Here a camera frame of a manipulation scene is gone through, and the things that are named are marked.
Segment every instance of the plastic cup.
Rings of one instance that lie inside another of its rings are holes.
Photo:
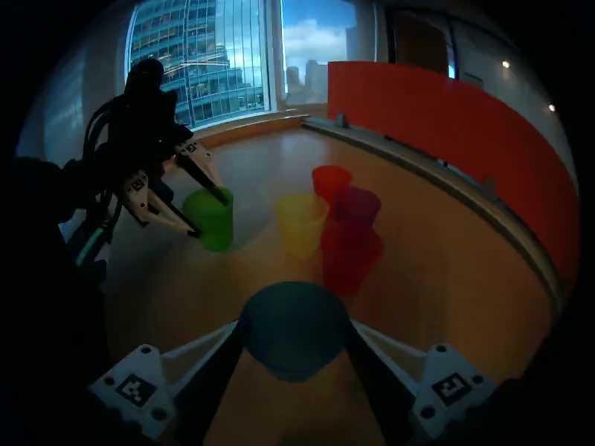
[[[282,282],[252,296],[238,326],[250,354],[273,376],[295,383],[307,381],[341,353],[351,322],[330,291]]]
[[[341,298],[356,293],[382,257],[382,239],[367,224],[333,222],[322,236],[323,284]]]
[[[201,230],[200,242],[209,251],[224,251],[234,240],[234,196],[223,187],[218,189],[228,199],[227,205],[206,189],[191,193],[182,205],[184,215]]]
[[[331,217],[335,215],[336,193],[348,188],[352,178],[349,170],[339,166],[320,166],[312,171],[314,192],[328,203]]]
[[[321,243],[328,204],[311,193],[287,195],[275,206],[283,242],[288,253],[306,258]]]
[[[372,226],[380,211],[380,198],[374,192],[348,187],[335,197],[335,220]]]

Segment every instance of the window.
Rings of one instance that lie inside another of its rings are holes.
[[[260,42],[264,32],[261,3],[263,0],[149,0],[139,7],[130,60],[161,60],[165,68],[162,88],[178,95],[177,122],[196,128],[204,120],[210,123],[230,114],[269,108],[265,99],[268,84],[263,82],[261,69],[261,61],[266,61],[266,49]],[[141,12],[145,11],[143,22]],[[186,31],[180,25],[182,20],[187,21]]]
[[[328,62],[374,60],[370,3],[358,0],[281,2],[286,103],[325,103]],[[358,22],[359,17],[370,17],[371,22]]]

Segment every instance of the green cup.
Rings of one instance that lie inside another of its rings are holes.
[[[234,196],[224,187],[218,187],[228,200],[224,205],[208,190],[200,189],[191,193],[182,212],[201,230],[200,242],[209,251],[224,251],[234,240]]]

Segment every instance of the city building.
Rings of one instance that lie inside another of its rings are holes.
[[[189,128],[266,110],[258,0],[149,0],[139,5],[131,67],[155,58]]]

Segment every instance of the purple cup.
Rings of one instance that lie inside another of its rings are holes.
[[[335,194],[335,220],[372,226],[380,211],[380,198],[374,192],[348,187]]]

